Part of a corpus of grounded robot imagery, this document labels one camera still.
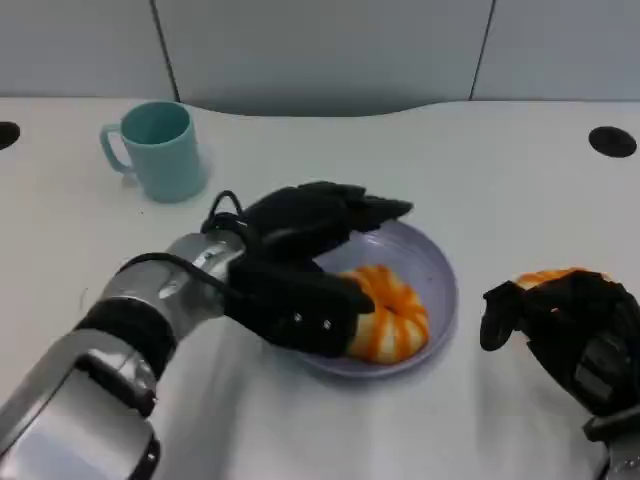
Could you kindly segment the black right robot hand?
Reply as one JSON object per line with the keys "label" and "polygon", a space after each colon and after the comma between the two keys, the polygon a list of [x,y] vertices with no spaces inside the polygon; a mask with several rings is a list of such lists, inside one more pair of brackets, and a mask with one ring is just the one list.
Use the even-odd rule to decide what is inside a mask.
{"label": "black right robot hand", "polygon": [[526,273],[487,291],[485,351],[515,332],[553,380],[589,412],[639,402],[639,304],[607,275],[580,268]]}

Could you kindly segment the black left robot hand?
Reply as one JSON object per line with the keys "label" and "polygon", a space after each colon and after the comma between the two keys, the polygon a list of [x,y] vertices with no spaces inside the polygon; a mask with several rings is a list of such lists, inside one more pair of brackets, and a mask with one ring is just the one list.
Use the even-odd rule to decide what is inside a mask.
{"label": "black left robot hand", "polygon": [[346,243],[352,233],[367,233],[408,214],[406,200],[369,194],[358,185],[318,181],[276,190],[242,213],[264,259],[309,265]]}

